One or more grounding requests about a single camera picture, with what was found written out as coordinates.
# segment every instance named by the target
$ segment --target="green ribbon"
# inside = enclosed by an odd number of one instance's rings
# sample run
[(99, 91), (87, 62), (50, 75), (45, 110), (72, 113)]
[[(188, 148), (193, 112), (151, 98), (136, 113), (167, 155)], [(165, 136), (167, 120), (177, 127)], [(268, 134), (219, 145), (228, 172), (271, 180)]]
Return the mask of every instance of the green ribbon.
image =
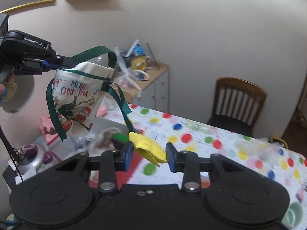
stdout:
[[(76, 61), (77, 64), (79, 64), (79, 63), (88, 61), (90, 59), (93, 59), (95, 57), (98, 57), (98, 56), (106, 54), (106, 53), (109, 56), (109, 65), (108, 66), (114, 69), (114, 67), (116, 65), (116, 54), (114, 52), (112, 52), (110, 49), (108, 49), (104, 46), (91, 48), (89, 50), (86, 50), (82, 53), (79, 53), (79, 54), (73, 56), (72, 58)], [(127, 127), (129, 129), (129, 132), (133, 131), (133, 125), (127, 117), (127, 114), (129, 114), (131, 112), (131, 110), (130, 110), (127, 102), (125, 101), (125, 97), (124, 97), (122, 90), (120, 89), (120, 87), (117, 84), (115, 84), (115, 85), (117, 85), (117, 87), (118, 87), (120, 98), (119, 98), (118, 94), (116, 93), (116, 91), (112, 87), (110, 87), (110, 84), (114, 84), (114, 83), (109, 81), (110, 80), (109, 78), (98, 77), (98, 76), (88, 74), (88, 73), (84, 73), (84, 72), (81, 72), (81, 71), (78, 71), (78, 70), (69, 70), (69, 69), (63, 69), (63, 68), (58, 68), (58, 69), (62, 70), (62, 71), (73, 72), (73, 73), (83, 75), (83, 76), (86, 76), (86, 77), (90, 77), (90, 78), (93, 78), (93, 79), (106, 80), (102, 84), (101, 91), (105, 91), (105, 92), (109, 93), (115, 99), (115, 101), (119, 105), (119, 108), (120, 108), (120, 110), (123, 114), (125, 123), (127, 124)], [(53, 97), (52, 97), (52, 89), (53, 89), (53, 80), (51, 80), (50, 83), (47, 86), (46, 100), (47, 100), (48, 110), (49, 110), (49, 114), (50, 114), (52, 124), (55, 127), (56, 132), (59, 134), (59, 137), (63, 141), (64, 139), (67, 138), (67, 135), (65, 133), (65, 130), (62, 127), (62, 124), (61, 124), (59, 117), (58, 117), (58, 113), (57, 113), (55, 106), (54, 106)]]
[[(118, 94), (116, 93), (116, 91), (114, 90), (114, 88), (110, 86), (111, 84), (115, 84), (117, 86), (120, 98), (119, 98)], [(131, 110), (130, 110), (130, 107), (128, 106), (128, 104), (125, 100), (124, 93), (122, 92), (122, 89), (120, 89), (119, 85), (112, 82), (112, 81), (106, 81), (102, 84), (101, 91), (107, 92), (108, 94), (110, 94), (115, 99), (116, 103), (119, 106), (120, 111), (122, 112), (122, 115), (124, 117), (124, 120), (125, 120), (125, 123), (127, 125), (129, 132), (132, 132), (133, 131), (133, 125), (130, 122), (128, 116), (127, 116), (127, 114), (129, 114), (131, 112)]]

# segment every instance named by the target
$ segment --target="polka dot tablecloth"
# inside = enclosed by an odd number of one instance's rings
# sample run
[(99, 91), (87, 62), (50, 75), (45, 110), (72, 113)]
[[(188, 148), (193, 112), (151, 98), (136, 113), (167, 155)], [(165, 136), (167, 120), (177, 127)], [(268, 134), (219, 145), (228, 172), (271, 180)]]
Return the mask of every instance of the polka dot tablecloth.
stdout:
[[(279, 182), (288, 190), (291, 202), (298, 201), (297, 191), (307, 182), (307, 160), (301, 154), (274, 147), (273, 158), (272, 156), (268, 158), (267, 155), (261, 155), (259, 152), (250, 155), (236, 145), (237, 142), (252, 141), (250, 137), (136, 105), (129, 106), (132, 113), (128, 117), (134, 128), (156, 140), (163, 148), (167, 142), (171, 142), (178, 151), (193, 151), (200, 157), (208, 158), (213, 153), (222, 154)], [(119, 109), (108, 112), (105, 118), (124, 123)], [(260, 142), (256, 148), (262, 148), (263, 145), (266, 146), (265, 143)], [(202, 179), (206, 176), (208, 177), (208, 174), (202, 172)], [(176, 183), (181, 187), (182, 178), (182, 173), (171, 173), (168, 164), (160, 164), (158, 168), (143, 159), (128, 183)], [(304, 220), (296, 229), (305, 230), (306, 228), (307, 208), (304, 208)]]

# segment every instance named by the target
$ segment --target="christmas gift bag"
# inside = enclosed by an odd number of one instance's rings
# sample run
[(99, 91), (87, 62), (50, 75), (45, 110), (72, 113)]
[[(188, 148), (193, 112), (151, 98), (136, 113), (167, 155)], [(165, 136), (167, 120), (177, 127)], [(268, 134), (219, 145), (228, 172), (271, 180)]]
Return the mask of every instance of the christmas gift bag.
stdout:
[[(103, 67), (88, 62), (94, 57), (108, 53), (109, 65)], [(111, 82), (116, 64), (116, 55), (106, 47), (95, 47), (73, 58), (78, 65), (75, 68), (57, 68), (54, 79), (46, 92), (47, 105), (51, 121), (63, 140), (66, 132), (73, 136), (86, 134), (92, 127), (104, 93), (111, 94), (118, 103), (129, 131), (133, 131), (127, 114), (131, 112), (120, 87)], [(119, 96), (110, 86), (117, 85)]]

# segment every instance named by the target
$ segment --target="floor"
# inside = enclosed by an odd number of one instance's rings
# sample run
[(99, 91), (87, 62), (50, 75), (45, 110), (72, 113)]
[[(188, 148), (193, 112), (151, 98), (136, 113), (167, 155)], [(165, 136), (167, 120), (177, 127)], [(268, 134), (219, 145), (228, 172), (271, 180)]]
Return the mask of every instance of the floor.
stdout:
[(282, 139), (287, 142), (290, 150), (300, 153), (307, 158), (307, 128), (302, 128), (292, 120)]

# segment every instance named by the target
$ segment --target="light green mug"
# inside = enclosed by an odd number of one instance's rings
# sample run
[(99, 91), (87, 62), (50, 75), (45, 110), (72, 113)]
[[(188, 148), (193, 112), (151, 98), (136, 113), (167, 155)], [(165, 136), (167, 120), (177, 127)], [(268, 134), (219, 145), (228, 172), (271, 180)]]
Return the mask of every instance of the light green mug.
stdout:
[(299, 202), (291, 203), (281, 223), (288, 229), (294, 229), (301, 223), (303, 215), (302, 205)]

